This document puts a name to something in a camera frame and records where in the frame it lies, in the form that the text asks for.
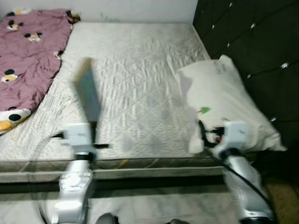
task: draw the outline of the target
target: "brown rug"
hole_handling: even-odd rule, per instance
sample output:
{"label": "brown rug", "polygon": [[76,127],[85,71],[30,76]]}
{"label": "brown rug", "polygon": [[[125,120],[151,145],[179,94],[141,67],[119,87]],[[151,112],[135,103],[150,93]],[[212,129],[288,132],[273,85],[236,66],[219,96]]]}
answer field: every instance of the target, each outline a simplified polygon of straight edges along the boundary
{"label": "brown rug", "polygon": [[274,203],[279,224],[299,224],[297,186],[281,180],[267,180],[265,185]]}

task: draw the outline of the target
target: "pink blanket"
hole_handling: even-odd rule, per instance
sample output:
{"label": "pink blanket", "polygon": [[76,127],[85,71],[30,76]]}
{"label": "pink blanket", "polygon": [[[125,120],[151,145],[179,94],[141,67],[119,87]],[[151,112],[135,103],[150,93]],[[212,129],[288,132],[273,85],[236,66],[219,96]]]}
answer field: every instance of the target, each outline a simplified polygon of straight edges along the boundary
{"label": "pink blanket", "polygon": [[70,16],[66,9],[9,13],[0,23],[0,135],[47,93],[73,27]]}

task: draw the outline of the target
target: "white pillow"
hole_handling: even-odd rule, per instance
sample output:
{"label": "white pillow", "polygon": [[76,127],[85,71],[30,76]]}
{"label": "white pillow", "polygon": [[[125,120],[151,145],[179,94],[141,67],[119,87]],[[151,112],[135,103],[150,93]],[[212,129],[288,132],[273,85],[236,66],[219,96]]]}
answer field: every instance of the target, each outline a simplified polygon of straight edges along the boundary
{"label": "white pillow", "polygon": [[[199,61],[178,70],[181,93],[187,103],[190,122],[194,124],[189,143],[190,153],[203,151],[197,120],[206,130],[223,127],[223,121],[243,120],[249,124],[246,151],[266,149],[284,151],[280,134],[258,110],[246,92],[232,60],[222,55],[219,60]],[[209,141],[219,137],[207,132]]]}

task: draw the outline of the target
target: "dark headboard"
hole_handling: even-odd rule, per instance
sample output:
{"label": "dark headboard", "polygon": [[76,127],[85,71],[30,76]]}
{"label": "dark headboard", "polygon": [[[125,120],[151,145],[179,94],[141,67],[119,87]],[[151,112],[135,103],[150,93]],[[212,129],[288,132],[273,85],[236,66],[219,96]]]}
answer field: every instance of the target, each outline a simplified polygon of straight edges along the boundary
{"label": "dark headboard", "polygon": [[298,2],[199,0],[193,21],[212,59],[233,59],[287,147],[299,139]]}

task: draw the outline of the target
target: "white quilted mattress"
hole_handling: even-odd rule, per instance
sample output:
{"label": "white quilted mattress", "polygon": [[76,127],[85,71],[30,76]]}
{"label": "white quilted mattress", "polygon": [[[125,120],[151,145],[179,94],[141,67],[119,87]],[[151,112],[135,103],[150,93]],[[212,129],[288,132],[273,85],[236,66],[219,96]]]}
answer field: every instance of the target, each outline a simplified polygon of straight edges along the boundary
{"label": "white quilted mattress", "polygon": [[[21,171],[19,162],[31,160],[42,139],[84,120],[69,84],[84,57],[96,60],[102,105],[97,142],[112,146],[102,149],[99,158],[192,157],[187,115],[173,74],[197,60],[209,59],[193,27],[80,22],[74,26],[62,67],[38,110],[0,137],[1,161],[11,161]],[[70,148],[53,139],[35,160],[71,158]]]}

